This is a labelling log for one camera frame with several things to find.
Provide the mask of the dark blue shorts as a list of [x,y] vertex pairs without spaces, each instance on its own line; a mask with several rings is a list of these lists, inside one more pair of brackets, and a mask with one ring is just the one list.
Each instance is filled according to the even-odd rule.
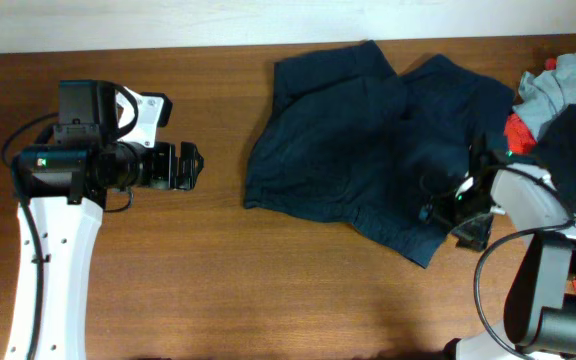
[[427,266],[447,230],[422,207],[462,182],[476,139],[506,147],[513,101],[442,55],[398,75],[372,41],[281,60],[243,205],[347,223]]

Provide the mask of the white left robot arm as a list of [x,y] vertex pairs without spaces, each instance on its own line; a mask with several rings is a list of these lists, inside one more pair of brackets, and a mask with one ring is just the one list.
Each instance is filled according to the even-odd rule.
[[34,143],[2,159],[18,199],[20,258],[8,359],[83,359],[89,271],[111,191],[191,191],[197,146],[157,140],[171,100],[102,80],[63,80]]

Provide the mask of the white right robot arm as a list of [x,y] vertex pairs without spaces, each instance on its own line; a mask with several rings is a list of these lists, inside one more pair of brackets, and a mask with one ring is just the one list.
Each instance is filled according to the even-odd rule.
[[[488,246],[473,278],[483,333],[446,346],[449,359],[576,359],[576,214],[559,196],[547,170],[536,165],[486,166],[461,186],[437,195],[420,217],[451,232],[496,211],[515,231]],[[484,266],[500,246],[522,240],[527,250],[504,304],[490,324],[482,306]]]

